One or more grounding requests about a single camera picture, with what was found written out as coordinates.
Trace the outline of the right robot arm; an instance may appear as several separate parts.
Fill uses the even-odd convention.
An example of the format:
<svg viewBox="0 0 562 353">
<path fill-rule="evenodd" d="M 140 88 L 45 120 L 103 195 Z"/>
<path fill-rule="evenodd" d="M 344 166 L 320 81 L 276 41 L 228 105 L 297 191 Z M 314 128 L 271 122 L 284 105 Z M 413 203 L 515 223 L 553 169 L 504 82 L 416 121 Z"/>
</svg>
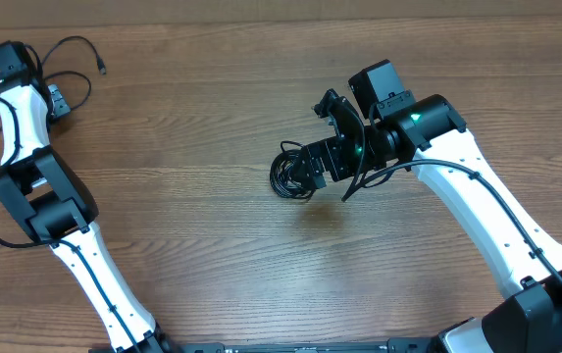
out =
<svg viewBox="0 0 562 353">
<path fill-rule="evenodd" d="M 520 205 L 486 161 L 463 117 L 442 96 L 417 100 L 388 60 L 327 91 L 315 114 L 334 136 L 287 142 L 271 177 L 279 194 L 306 199 L 328 181 L 348 192 L 405 170 L 451 212 L 488 265 L 502 302 L 416 344 L 420 352 L 561 352 L 562 244 Z"/>
</svg>

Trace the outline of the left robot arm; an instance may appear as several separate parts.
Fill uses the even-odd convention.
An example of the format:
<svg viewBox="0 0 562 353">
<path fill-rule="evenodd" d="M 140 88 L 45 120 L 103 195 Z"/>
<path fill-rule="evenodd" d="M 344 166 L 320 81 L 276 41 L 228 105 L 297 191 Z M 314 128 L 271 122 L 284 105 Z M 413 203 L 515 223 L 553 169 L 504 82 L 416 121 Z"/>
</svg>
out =
<svg viewBox="0 0 562 353">
<path fill-rule="evenodd" d="M 0 44 L 0 202 L 26 234 L 24 248 L 48 247 L 71 271 L 107 330 L 111 351 L 171 352 L 110 256 L 93 196 L 51 146 L 51 126 L 71 111 L 30 46 Z"/>
</svg>

